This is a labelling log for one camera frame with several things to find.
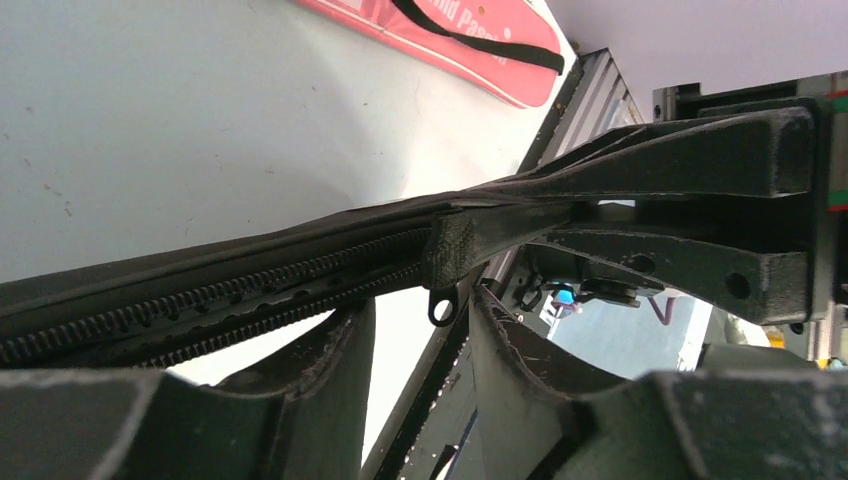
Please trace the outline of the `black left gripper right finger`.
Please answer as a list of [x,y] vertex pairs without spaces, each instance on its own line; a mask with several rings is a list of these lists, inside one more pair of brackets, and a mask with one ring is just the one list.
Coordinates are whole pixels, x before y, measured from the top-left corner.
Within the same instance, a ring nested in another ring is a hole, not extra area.
[[843,479],[847,374],[807,362],[627,380],[470,295],[476,428],[488,479]]

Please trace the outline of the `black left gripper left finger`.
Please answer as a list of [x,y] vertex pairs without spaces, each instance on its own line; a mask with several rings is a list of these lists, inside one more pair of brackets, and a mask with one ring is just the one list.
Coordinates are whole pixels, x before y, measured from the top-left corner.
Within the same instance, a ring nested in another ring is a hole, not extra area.
[[215,387],[163,370],[1,375],[5,479],[354,479],[376,314],[324,322]]

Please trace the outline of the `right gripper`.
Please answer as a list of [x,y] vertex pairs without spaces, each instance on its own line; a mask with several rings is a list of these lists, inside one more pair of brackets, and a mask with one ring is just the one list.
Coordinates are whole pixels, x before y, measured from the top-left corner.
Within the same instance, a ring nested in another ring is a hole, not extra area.
[[[804,201],[817,155],[812,106],[688,119],[801,97],[820,97],[830,111],[815,209]],[[812,361],[846,357],[847,73],[713,94],[683,84],[654,90],[652,100],[656,121],[678,121],[610,130],[476,194],[654,202],[476,209],[463,222],[464,265],[531,244],[554,256],[546,277],[578,280],[597,297],[661,284],[759,325],[807,321],[814,302],[825,302],[820,318],[789,327],[799,339],[784,346]],[[705,201],[675,201],[697,198]]]

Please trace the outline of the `black racket bag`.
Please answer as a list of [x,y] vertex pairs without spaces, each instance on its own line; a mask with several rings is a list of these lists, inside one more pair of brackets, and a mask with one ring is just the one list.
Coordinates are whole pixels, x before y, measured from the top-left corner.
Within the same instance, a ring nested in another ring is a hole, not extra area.
[[433,219],[502,203],[448,192],[342,211],[281,231],[6,282],[1,366],[31,366],[130,338],[162,320],[292,285],[423,240]]

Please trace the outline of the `pink sport racket bag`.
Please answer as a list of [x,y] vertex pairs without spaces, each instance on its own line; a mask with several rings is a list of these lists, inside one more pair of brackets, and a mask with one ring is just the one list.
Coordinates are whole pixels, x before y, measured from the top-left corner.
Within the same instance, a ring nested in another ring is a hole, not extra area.
[[563,45],[526,0],[307,0],[302,7],[461,77],[517,107],[543,105]]

